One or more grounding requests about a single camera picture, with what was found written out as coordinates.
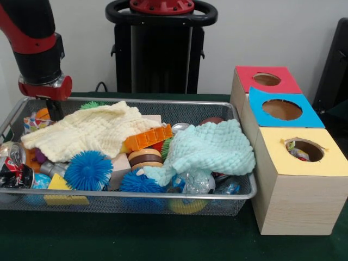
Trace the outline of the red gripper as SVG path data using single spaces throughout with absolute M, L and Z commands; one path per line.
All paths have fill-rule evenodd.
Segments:
M 70 76 L 61 75 L 55 82 L 44 85 L 33 85 L 24 81 L 19 76 L 18 86 L 20 92 L 28 97 L 49 98 L 46 99 L 46 107 L 51 120 L 60 121 L 64 114 L 60 101 L 67 100 L 72 92 L 72 79 Z

